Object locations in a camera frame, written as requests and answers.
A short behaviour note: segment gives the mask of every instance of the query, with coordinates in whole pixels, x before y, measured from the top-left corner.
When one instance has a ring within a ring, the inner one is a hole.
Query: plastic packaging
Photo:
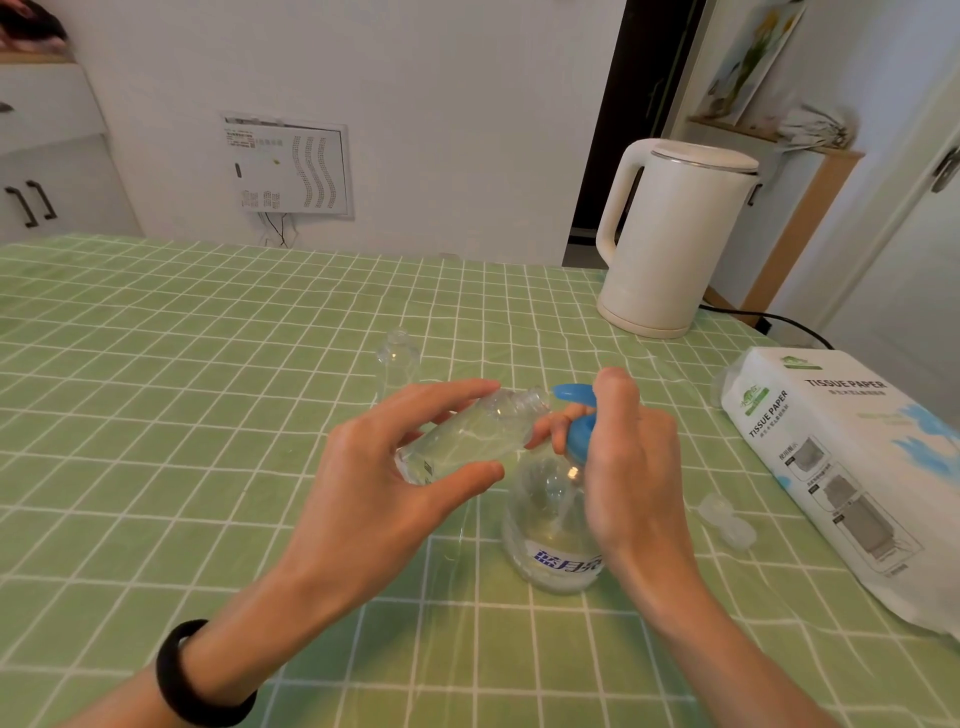
[[[745,551],[756,542],[756,530],[733,514],[733,506],[723,496],[711,493],[697,506],[700,518],[720,529],[728,546]]]
[[[376,382],[378,402],[420,377],[420,348],[402,328],[395,328],[387,334],[376,358],[380,362]]]
[[[534,423],[550,412],[546,392],[498,389],[396,451],[396,466],[424,485],[466,463],[496,460],[530,440]]]
[[[588,385],[562,385],[554,394],[596,405]],[[590,415],[573,423],[566,456],[550,443],[523,455],[510,482],[504,548],[520,576],[548,592],[580,592],[603,570],[584,508],[584,466],[595,422]]]
[[[960,638],[960,434],[843,352],[750,349],[715,392],[863,586]]]

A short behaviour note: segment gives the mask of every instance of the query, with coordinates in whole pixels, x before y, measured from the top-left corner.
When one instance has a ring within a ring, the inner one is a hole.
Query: clear plastic bottle
[[[387,334],[376,358],[380,362],[376,383],[378,402],[420,377],[420,349],[402,328],[395,328]]]
[[[554,389],[562,400],[596,406],[588,385]],[[600,548],[587,525],[584,466],[596,416],[575,421],[566,455],[550,443],[527,453],[517,465],[503,517],[503,545],[520,576],[555,594],[586,589],[603,570]]]
[[[466,463],[496,460],[522,448],[534,422],[549,412],[549,399],[539,387],[498,389],[397,450],[396,466],[411,483],[431,483]]]

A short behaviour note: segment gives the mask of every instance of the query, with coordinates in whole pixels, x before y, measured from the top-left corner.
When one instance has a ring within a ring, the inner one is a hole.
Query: kettle base
[[[640,324],[635,324],[632,321],[621,319],[615,313],[611,313],[600,301],[597,301],[597,310],[600,312],[601,316],[603,316],[605,319],[607,319],[607,321],[617,328],[622,328],[630,333],[646,336],[650,339],[677,339],[687,333],[690,329],[690,326],[685,326],[683,328],[650,328],[641,326]]]

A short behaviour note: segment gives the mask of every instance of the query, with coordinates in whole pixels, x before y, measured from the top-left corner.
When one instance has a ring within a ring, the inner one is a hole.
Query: painting
[[[754,8],[720,64],[697,114],[736,124],[803,13],[803,2]]]

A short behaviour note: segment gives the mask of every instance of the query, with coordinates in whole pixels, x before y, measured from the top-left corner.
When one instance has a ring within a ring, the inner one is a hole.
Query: table
[[[850,726],[956,726],[957,644],[861,589],[710,408],[768,343],[701,312],[676,341],[612,328],[599,271],[70,235],[0,249],[0,703],[46,726],[210,617],[287,542],[325,434],[363,412],[403,326],[422,377],[508,387],[626,367],[677,418],[700,569],[751,638]],[[604,574],[531,589],[498,543],[505,492],[455,513],[377,599],[260,692],[251,726],[699,726],[655,635]]]

